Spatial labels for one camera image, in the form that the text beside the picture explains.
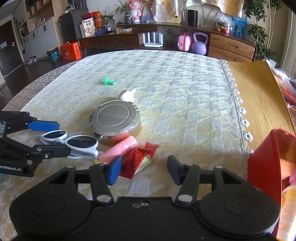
dark lens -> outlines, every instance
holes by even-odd
[[[44,135],[43,137],[44,138],[49,138],[49,139],[54,139],[54,138],[61,137],[61,136],[65,135],[65,134],[66,134],[65,131],[54,131],[52,133]]]
[[[96,139],[88,136],[77,136],[69,139],[67,143],[78,148],[89,148],[96,144]]]

stuffed toy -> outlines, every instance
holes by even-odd
[[[128,0],[128,5],[131,9],[129,14],[133,18],[134,23],[140,22],[140,17],[142,16],[142,12],[139,10],[141,5],[141,0]]]

trash can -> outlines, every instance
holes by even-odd
[[[55,62],[59,59],[59,48],[57,46],[47,50],[46,53],[51,62]]]

pink cylinder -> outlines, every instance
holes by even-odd
[[[111,147],[108,151],[97,157],[96,163],[108,164],[116,156],[124,156],[130,150],[138,146],[137,140],[133,136],[129,136],[115,146]]]

pink suitcase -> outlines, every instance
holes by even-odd
[[[187,52],[190,49],[192,37],[187,33],[183,33],[178,37],[178,49]]]

